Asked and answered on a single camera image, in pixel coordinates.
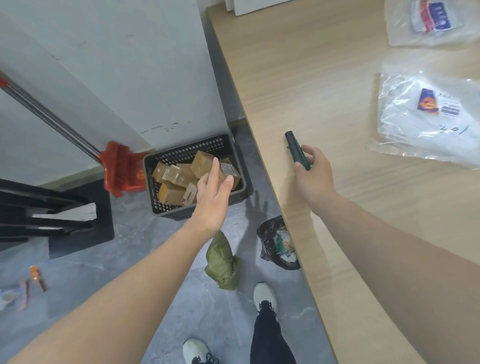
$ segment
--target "person's left hand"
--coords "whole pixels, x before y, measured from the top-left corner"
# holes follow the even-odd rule
[[[187,222],[199,233],[204,233],[206,241],[210,240],[222,227],[227,215],[228,198],[233,187],[233,177],[227,176],[218,187],[220,163],[213,160],[210,173],[204,175],[197,183],[197,207],[192,218]]]

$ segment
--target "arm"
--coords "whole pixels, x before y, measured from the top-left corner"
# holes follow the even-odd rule
[[[233,178],[217,190],[218,167],[215,158],[212,171],[198,182],[195,212],[179,231],[10,363],[139,363],[196,255],[223,224]]]
[[[478,363],[480,266],[394,228],[336,193],[329,161],[311,146],[297,185],[405,337],[429,364]]]

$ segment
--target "tile floor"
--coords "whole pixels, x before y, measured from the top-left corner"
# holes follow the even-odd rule
[[[267,281],[276,291],[278,320],[298,363],[335,363],[313,298],[301,271],[286,271],[260,258],[258,226],[280,215],[254,141],[246,125],[234,130],[248,163],[255,192],[231,206],[222,231],[240,257],[237,291],[220,290],[205,274],[208,244],[197,256],[177,297],[142,360],[143,364],[182,364],[182,344],[203,339],[225,364],[249,362],[256,309],[253,288]],[[146,193],[112,198],[115,239],[61,258],[49,260],[44,239],[0,252],[0,287],[28,274],[37,264],[49,290],[31,289],[29,307],[0,315],[0,363],[5,363],[36,335],[84,302],[95,291],[160,246],[183,222],[154,217]]]

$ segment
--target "wooden table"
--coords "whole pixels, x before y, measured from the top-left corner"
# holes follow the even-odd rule
[[[293,0],[241,17],[218,5],[209,15],[337,360],[423,363],[299,197],[284,133],[324,151],[344,196],[480,262],[479,173],[366,147],[384,61],[480,78],[480,47],[389,48],[383,0]]]

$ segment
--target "sneaker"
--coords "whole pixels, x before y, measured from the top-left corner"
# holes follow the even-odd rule
[[[188,339],[183,344],[183,359],[186,364],[218,364],[208,347],[200,340]]]
[[[268,301],[272,306],[273,311],[276,313],[277,304],[276,296],[272,287],[270,287],[265,282],[258,282],[253,291],[253,301],[255,306],[257,306],[257,311],[260,312],[260,306],[263,301]]]

